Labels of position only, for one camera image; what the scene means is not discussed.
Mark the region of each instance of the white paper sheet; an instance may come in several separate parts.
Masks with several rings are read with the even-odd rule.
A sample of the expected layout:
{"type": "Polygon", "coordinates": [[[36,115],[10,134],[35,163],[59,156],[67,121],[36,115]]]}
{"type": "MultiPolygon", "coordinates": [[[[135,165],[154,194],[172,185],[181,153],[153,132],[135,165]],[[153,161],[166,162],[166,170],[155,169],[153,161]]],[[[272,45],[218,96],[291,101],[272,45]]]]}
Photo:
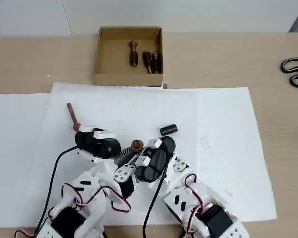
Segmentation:
{"type": "MultiPolygon", "coordinates": [[[[66,84],[59,86],[55,92],[61,89],[65,93],[69,88],[71,92],[93,92],[95,88],[99,88],[86,85],[75,88],[66,84]]],[[[200,119],[204,125],[201,127],[199,140],[199,178],[224,196],[242,221],[275,218],[274,199],[248,90],[243,88],[189,91],[196,91],[202,102],[201,110],[198,110],[202,113],[200,119]]],[[[44,160],[34,163],[34,150],[48,100],[49,94],[0,95],[0,227],[34,226],[38,222],[46,198],[51,169],[44,168],[44,160]],[[41,191],[40,195],[25,185],[37,179],[34,172],[37,168],[38,175],[44,173],[46,176],[46,179],[38,180],[35,188],[41,191]]],[[[64,116],[60,116],[55,123],[63,126],[66,124],[66,133],[58,136],[55,146],[47,144],[45,148],[56,151],[52,158],[45,158],[52,164],[58,153],[74,143],[74,134],[70,129],[71,119],[67,111],[63,114],[64,116]]],[[[53,187],[54,203],[60,198],[60,184],[71,181],[80,174],[80,171],[74,171],[72,174],[73,163],[80,168],[90,168],[90,163],[77,159],[75,153],[64,156],[56,174],[58,184],[53,187]],[[66,171],[68,173],[63,178],[62,173],[66,171]]],[[[148,203],[153,193],[149,189],[141,189],[145,189],[145,195],[142,196],[145,200],[135,202],[148,203]]],[[[164,212],[152,213],[150,222],[175,223],[170,214],[165,213],[166,210],[161,204],[156,208],[162,208],[164,212]]],[[[107,223],[112,225],[142,224],[146,213],[133,211],[130,217],[113,213],[110,209],[108,211],[107,223]]]]}
{"type": "MultiPolygon", "coordinates": [[[[56,156],[75,145],[72,121],[66,107],[71,102],[82,124],[94,124],[116,133],[122,148],[128,147],[134,139],[146,144],[159,137],[159,128],[175,123],[181,133],[172,135],[177,143],[180,157],[187,157],[188,164],[197,166],[197,97],[188,92],[163,90],[101,88],[97,92],[53,93],[46,111],[42,134],[36,152],[35,168],[27,184],[26,203],[31,208],[26,224],[33,225],[39,217],[45,201],[46,191],[56,156]]],[[[61,159],[51,196],[50,205],[60,199],[60,188],[65,182],[89,170],[93,163],[85,161],[76,153],[61,159]]],[[[140,183],[130,198],[130,214],[113,213],[108,209],[106,224],[142,224],[153,192],[140,183]]],[[[149,224],[175,223],[176,220],[159,201],[152,211],[149,224]]]]}
{"type": "MultiPolygon", "coordinates": [[[[52,91],[99,88],[103,87],[54,83],[52,91]]],[[[274,196],[248,88],[169,91],[187,91],[199,97],[199,179],[223,196],[242,221],[275,219],[274,196]]]]}
{"type": "Polygon", "coordinates": [[[0,227],[23,225],[25,182],[50,94],[0,95],[0,227]]]}

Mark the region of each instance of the black cable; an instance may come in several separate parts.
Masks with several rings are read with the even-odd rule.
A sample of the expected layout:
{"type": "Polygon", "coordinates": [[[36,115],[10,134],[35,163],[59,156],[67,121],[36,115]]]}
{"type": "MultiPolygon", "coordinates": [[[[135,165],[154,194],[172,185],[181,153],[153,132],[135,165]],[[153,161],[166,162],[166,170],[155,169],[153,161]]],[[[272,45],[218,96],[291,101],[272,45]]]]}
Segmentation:
{"type": "Polygon", "coordinates": [[[53,179],[54,179],[54,175],[55,175],[55,172],[56,172],[56,167],[58,165],[58,162],[59,162],[60,158],[64,154],[66,154],[67,152],[70,152],[70,151],[75,150],[75,149],[78,149],[78,148],[79,148],[79,146],[74,146],[74,147],[72,147],[70,149],[67,149],[67,150],[63,151],[61,154],[58,155],[58,157],[57,157],[57,159],[55,161],[55,164],[54,164],[54,168],[53,168],[53,172],[52,172],[52,176],[51,176],[51,181],[50,181],[49,192],[48,192],[48,196],[46,198],[46,202],[45,202],[45,206],[44,206],[44,209],[43,209],[43,213],[42,213],[42,216],[40,218],[39,224],[37,225],[34,233],[37,233],[38,230],[40,229],[41,223],[42,223],[42,221],[44,219],[44,215],[46,213],[46,209],[48,208],[48,204],[49,204],[49,200],[50,200],[50,196],[51,196],[51,191],[52,191],[53,179]]]}
{"type": "Polygon", "coordinates": [[[168,170],[168,164],[169,164],[169,159],[170,159],[170,154],[169,154],[169,151],[168,149],[166,148],[165,149],[165,153],[166,153],[166,164],[164,166],[164,170],[163,170],[163,174],[161,176],[161,180],[159,182],[159,185],[158,185],[158,188],[157,188],[157,191],[155,192],[154,196],[153,196],[153,199],[152,199],[152,202],[150,204],[150,207],[147,211],[147,214],[146,214],[146,217],[145,217],[145,220],[144,220],[144,224],[143,224],[143,238],[146,238],[146,226],[147,226],[147,221],[148,221],[148,218],[150,216],[150,213],[151,213],[151,210],[155,204],[155,201],[159,195],[159,192],[161,190],[161,187],[162,187],[162,184],[163,184],[163,180],[165,178],[165,175],[167,173],[167,170],[168,170]]]}
{"type": "Polygon", "coordinates": [[[106,234],[105,231],[103,231],[103,236],[104,236],[104,238],[108,238],[108,236],[107,236],[107,234],[106,234]]]}

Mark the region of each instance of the wire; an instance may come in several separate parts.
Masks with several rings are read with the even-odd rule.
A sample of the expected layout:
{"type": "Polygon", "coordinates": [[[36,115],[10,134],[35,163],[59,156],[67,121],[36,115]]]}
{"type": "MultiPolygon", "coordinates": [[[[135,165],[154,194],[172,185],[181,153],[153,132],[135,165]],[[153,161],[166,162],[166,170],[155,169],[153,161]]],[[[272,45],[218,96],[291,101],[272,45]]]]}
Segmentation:
{"type": "Polygon", "coordinates": [[[188,174],[185,179],[184,179],[184,185],[189,188],[193,195],[198,199],[199,203],[200,203],[200,206],[196,206],[193,208],[192,210],[192,213],[190,215],[190,218],[189,218],[189,221],[188,221],[188,225],[187,225],[187,234],[190,234],[193,236],[193,234],[195,233],[195,230],[192,229],[192,220],[193,218],[195,217],[195,215],[199,212],[200,214],[202,213],[202,211],[204,210],[204,202],[203,200],[201,199],[201,197],[193,190],[193,188],[191,188],[188,184],[187,184],[187,179],[190,177],[190,176],[194,176],[193,178],[193,183],[196,183],[197,181],[197,175],[195,173],[190,173],[188,174]]]}
{"type": "Polygon", "coordinates": [[[151,210],[155,204],[155,201],[159,195],[159,192],[161,190],[161,187],[162,187],[162,184],[163,184],[163,180],[165,178],[165,175],[167,173],[167,169],[168,169],[168,163],[169,163],[169,159],[170,159],[170,154],[169,154],[169,151],[168,149],[166,148],[165,149],[165,153],[166,153],[166,163],[165,163],[165,166],[164,166],[164,170],[163,170],[163,173],[162,173],[162,176],[161,176],[161,180],[159,182],[159,185],[158,185],[158,188],[157,188],[157,191],[155,192],[154,196],[153,196],[153,199],[152,199],[152,202],[150,204],[150,207],[147,211],[147,214],[146,214],[146,217],[145,217],[145,220],[144,220],[144,224],[143,224],[143,238],[146,238],[146,226],[147,226],[147,221],[148,221],[148,218],[149,218],[149,215],[151,213],[151,210]]]}
{"type": "Polygon", "coordinates": [[[185,185],[187,188],[189,188],[189,189],[192,191],[193,195],[199,200],[200,207],[202,208],[201,211],[200,211],[200,213],[202,213],[202,211],[204,210],[204,202],[203,202],[203,200],[202,200],[201,197],[194,191],[194,189],[191,188],[191,187],[187,184],[187,179],[188,179],[190,176],[194,176],[193,183],[196,183],[196,181],[197,181],[197,175],[196,175],[195,173],[190,173],[190,174],[188,174],[188,175],[185,177],[185,179],[184,179],[184,185],[185,185]]]}
{"type": "Polygon", "coordinates": [[[188,226],[187,226],[187,233],[188,234],[194,234],[195,233],[195,229],[192,229],[192,220],[193,218],[195,217],[195,214],[197,214],[198,210],[200,209],[201,207],[200,206],[196,206],[191,215],[190,215],[190,218],[189,218],[189,222],[188,222],[188,226]]]}
{"type": "Polygon", "coordinates": [[[92,200],[94,200],[94,198],[102,191],[102,190],[105,190],[105,189],[109,189],[111,190],[116,197],[118,197],[119,199],[121,199],[125,205],[129,208],[128,210],[122,210],[122,209],[119,209],[119,208],[116,208],[114,207],[114,203],[113,201],[111,201],[111,207],[114,211],[117,211],[117,212],[123,212],[123,213],[128,213],[130,212],[131,210],[131,205],[129,204],[129,202],[124,199],[121,195],[119,195],[118,192],[116,192],[113,188],[109,187],[109,186],[104,186],[104,187],[101,187],[99,190],[97,190],[97,192],[86,202],[86,203],[77,203],[77,206],[80,207],[80,208],[83,208],[85,206],[87,206],[92,200]]]}
{"type": "Polygon", "coordinates": [[[105,231],[103,231],[103,236],[104,236],[104,238],[108,238],[108,236],[107,236],[107,234],[106,234],[105,231]]]}
{"type": "Polygon", "coordinates": [[[29,237],[29,238],[33,238],[33,237],[35,237],[35,236],[40,232],[40,230],[41,230],[42,227],[44,226],[44,224],[45,224],[45,222],[46,222],[47,219],[48,219],[48,218],[45,218],[45,220],[44,220],[42,226],[41,226],[41,227],[39,228],[39,230],[38,230],[37,232],[35,232],[34,234],[30,234],[30,233],[26,232],[25,230],[16,230],[15,233],[14,233],[14,238],[16,238],[16,235],[18,234],[18,232],[24,234],[26,237],[29,237]]]}
{"type": "Polygon", "coordinates": [[[70,152],[70,151],[72,151],[72,150],[78,149],[78,148],[79,148],[79,146],[74,146],[74,147],[72,147],[72,148],[70,148],[70,149],[67,149],[67,150],[63,151],[61,154],[58,155],[58,157],[57,157],[57,159],[56,159],[56,161],[55,161],[55,164],[54,164],[54,168],[53,168],[52,175],[51,175],[51,181],[50,181],[50,187],[49,187],[48,196],[47,196],[46,201],[45,201],[45,205],[44,205],[44,209],[43,209],[43,212],[42,212],[40,221],[39,221],[39,223],[38,223],[38,225],[37,225],[37,227],[36,227],[34,233],[37,233],[37,232],[39,231],[39,229],[40,229],[40,227],[41,227],[41,224],[42,224],[42,221],[43,221],[43,219],[44,219],[44,215],[45,215],[46,210],[47,210],[47,208],[48,208],[48,204],[49,204],[49,200],[50,200],[50,196],[51,196],[51,191],[52,191],[53,179],[54,179],[54,175],[55,175],[55,172],[56,172],[56,167],[57,167],[57,165],[58,165],[58,162],[59,162],[60,158],[61,158],[64,154],[66,154],[66,153],[68,153],[68,152],[70,152]]]}
{"type": "Polygon", "coordinates": [[[64,186],[65,185],[68,186],[68,187],[70,187],[76,193],[76,195],[79,197],[80,202],[83,203],[83,198],[82,198],[81,194],[76,190],[76,188],[74,188],[72,185],[70,185],[67,182],[64,183],[63,186],[62,186],[62,188],[61,188],[61,198],[63,198],[63,189],[64,189],[64,186]]]}

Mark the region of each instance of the white wall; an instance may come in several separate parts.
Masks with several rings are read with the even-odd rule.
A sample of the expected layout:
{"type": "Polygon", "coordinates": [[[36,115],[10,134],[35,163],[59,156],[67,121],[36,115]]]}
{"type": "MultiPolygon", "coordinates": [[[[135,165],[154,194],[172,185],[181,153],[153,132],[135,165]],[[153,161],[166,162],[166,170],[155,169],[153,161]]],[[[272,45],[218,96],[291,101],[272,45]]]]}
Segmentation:
{"type": "Polygon", "coordinates": [[[167,32],[287,32],[298,0],[63,0],[73,34],[102,25],[161,25],[167,32]]]}
{"type": "Polygon", "coordinates": [[[63,0],[63,4],[65,12],[61,0],[0,0],[0,36],[95,34],[106,25],[159,25],[165,32],[287,32],[298,15],[298,0],[63,0]]]}
{"type": "Polygon", "coordinates": [[[0,36],[69,36],[61,0],[0,0],[0,36]]]}

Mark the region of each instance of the screw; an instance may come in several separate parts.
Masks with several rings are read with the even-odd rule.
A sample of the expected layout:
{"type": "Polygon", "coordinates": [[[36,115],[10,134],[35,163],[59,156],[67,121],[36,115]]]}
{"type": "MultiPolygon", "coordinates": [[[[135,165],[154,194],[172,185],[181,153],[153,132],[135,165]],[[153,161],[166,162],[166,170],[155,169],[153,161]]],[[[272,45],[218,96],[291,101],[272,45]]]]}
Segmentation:
{"type": "Polygon", "coordinates": [[[132,67],[135,67],[138,65],[138,53],[136,51],[136,47],[137,47],[138,43],[135,40],[132,40],[129,42],[129,46],[130,46],[130,65],[132,67]]]}
{"type": "Polygon", "coordinates": [[[143,52],[143,60],[144,60],[144,65],[147,69],[147,73],[152,74],[151,70],[151,53],[148,51],[143,52]]]}
{"type": "Polygon", "coordinates": [[[131,150],[133,151],[142,151],[144,143],[141,140],[133,140],[131,143],[131,150]]]}
{"type": "Polygon", "coordinates": [[[158,53],[153,52],[152,53],[152,72],[153,73],[158,73],[158,53]]]}
{"type": "Polygon", "coordinates": [[[75,113],[73,111],[72,105],[70,103],[67,103],[67,107],[68,107],[68,110],[70,112],[73,124],[74,124],[73,129],[75,131],[79,131],[79,127],[81,126],[81,124],[79,124],[78,121],[77,121],[77,118],[76,118],[75,113]]]}

